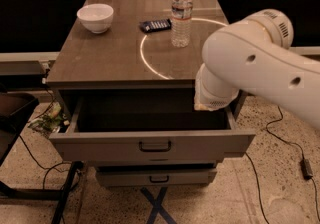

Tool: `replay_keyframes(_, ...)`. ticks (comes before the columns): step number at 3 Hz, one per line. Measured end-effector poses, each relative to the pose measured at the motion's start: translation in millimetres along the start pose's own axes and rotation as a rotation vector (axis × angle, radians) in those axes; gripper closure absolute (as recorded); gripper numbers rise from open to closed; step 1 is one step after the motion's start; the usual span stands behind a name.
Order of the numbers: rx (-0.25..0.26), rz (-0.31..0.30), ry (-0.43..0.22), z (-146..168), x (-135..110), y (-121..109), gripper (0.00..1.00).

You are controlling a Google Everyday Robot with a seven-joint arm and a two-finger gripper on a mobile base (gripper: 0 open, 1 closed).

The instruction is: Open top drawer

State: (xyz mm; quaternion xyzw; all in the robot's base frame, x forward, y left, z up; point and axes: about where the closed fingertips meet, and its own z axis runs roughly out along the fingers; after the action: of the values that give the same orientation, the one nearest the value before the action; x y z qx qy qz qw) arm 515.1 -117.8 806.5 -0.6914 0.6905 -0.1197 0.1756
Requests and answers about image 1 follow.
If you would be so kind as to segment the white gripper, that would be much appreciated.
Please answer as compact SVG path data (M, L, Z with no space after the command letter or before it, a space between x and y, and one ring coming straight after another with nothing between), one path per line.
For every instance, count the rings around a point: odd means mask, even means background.
M202 64L195 79L194 109L216 111L228 106L239 94L239 90L212 74Z

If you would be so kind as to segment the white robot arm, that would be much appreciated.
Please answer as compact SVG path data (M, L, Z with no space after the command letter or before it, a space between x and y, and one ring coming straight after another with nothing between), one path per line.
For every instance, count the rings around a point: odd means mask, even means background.
M194 108L223 108L243 90L319 129L320 62L291 52L292 41L290 20L274 9L215 31L202 48Z

